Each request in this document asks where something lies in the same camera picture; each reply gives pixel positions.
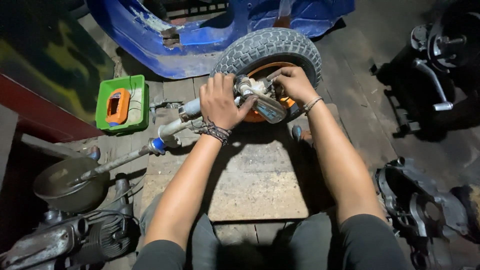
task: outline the red panel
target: red panel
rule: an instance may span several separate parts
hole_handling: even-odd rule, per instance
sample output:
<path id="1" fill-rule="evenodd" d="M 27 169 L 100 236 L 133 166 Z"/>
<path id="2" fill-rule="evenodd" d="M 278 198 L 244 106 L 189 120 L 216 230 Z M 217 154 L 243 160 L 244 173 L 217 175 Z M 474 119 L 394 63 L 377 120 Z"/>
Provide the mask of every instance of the red panel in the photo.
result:
<path id="1" fill-rule="evenodd" d="M 18 113 L 17 130 L 57 143 L 103 135 L 83 122 L 11 79 L 0 76 L 0 103 Z"/>

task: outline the blue fender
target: blue fender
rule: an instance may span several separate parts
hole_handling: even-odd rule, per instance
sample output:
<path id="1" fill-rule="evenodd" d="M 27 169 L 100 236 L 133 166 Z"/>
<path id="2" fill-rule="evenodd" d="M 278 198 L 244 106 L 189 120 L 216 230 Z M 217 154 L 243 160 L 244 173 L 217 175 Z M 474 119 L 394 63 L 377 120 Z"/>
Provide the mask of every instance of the blue fender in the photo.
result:
<path id="1" fill-rule="evenodd" d="M 209 74 L 216 58 L 235 40 L 272 27 L 280 2 L 230 0 L 220 16 L 176 26 L 157 18 L 138 0 L 86 1 L 93 18 L 119 46 L 156 74 L 171 79 Z M 354 9 L 354 0 L 297 0 L 290 27 L 317 37 Z M 172 35 L 180 37 L 180 42 L 164 45 L 164 37 Z"/>

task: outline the bracelet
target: bracelet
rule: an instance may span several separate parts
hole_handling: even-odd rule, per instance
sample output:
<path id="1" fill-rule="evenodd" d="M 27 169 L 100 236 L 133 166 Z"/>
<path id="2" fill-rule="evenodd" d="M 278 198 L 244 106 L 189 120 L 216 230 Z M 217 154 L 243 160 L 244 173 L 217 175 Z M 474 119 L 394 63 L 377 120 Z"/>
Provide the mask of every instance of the bracelet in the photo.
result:
<path id="1" fill-rule="evenodd" d="M 303 105 L 303 111 L 305 112 L 305 115 L 313 108 L 313 106 L 320 100 L 323 100 L 323 97 L 316 97 L 312 99 L 310 102 L 307 104 Z"/>
<path id="2" fill-rule="evenodd" d="M 218 139 L 219 141 L 222 142 L 222 146 L 227 145 L 228 136 L 232 134 L 232 131 L 216 126 L 215 123 L 210 121 L 208 117 L 207 117 L 207 120 L 208 120 L 208 123 L 206 123 L 204 119 L 203 127 L 198 130 L 198 133 L 207 134 Z"/>

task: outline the forearm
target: forearm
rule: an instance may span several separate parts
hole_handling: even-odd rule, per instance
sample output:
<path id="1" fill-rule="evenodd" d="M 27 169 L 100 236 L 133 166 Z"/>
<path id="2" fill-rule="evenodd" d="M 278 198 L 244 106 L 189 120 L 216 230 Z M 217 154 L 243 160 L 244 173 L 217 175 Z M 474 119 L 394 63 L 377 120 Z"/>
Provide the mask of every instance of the forearm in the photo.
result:
<path id="1" fill-rule="evenodd" d="M 145 236 L 144 245 L 170 240 L 184 250 L 200 209 L 207 180 L 222 143 L 201 135 L 180 169 L 166 187 Z"/>
<path id="2" fill-rule="evenodd" d="M 338 207 L 339 223 L 362 213 L 385 219 L 367 167 L 323 101 L 313 106 L 308 119 L 326 185 Z"/>

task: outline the orange wheel rim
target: orange wheel rim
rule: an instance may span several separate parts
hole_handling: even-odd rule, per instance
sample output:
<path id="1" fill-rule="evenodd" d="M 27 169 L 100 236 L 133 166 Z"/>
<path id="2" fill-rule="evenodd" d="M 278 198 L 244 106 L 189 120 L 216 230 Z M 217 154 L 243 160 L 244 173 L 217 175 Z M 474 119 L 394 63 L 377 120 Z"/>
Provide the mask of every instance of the orange wheel rim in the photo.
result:
<path id="1" fill-rule="evenodd" d="M 263 65 L 259 68 L 256 68 L 255 70 L 249 72 L 247 74 L 247 76 L 251 77 L 255 73 L 257 73 L 261 70 L 264 70 L 266 68 L 270 68 L 270 67 L 278 67 L 278 69 L 280 69 L 280 68 L 283 68 L 283 67 L 296 67 L 296 65 L 294 65 L 292 63 L 289 63 L 289 62 L 274 62 L 274 63 Z M 293 104 L 295 104 L 295 102 L 291 98 L 285 97 L 285 98 L 280 99 L 280 104 L 282 104 L 283 107 L 285 107 L 286 109 L 289 109 L 290 107 L 293 106 Z M 243 121 L 244 122 L 249 122 L 249 123 L 259 123 L 259 122 L 264 122 L 266 120 L 265 120 L 265 118 L 263 118 L 263 116 L 258 114 L 256 111 L 250 110 L 247 113 L 247 116 L 245 116 L 245 119 L 243 119 Z"/>

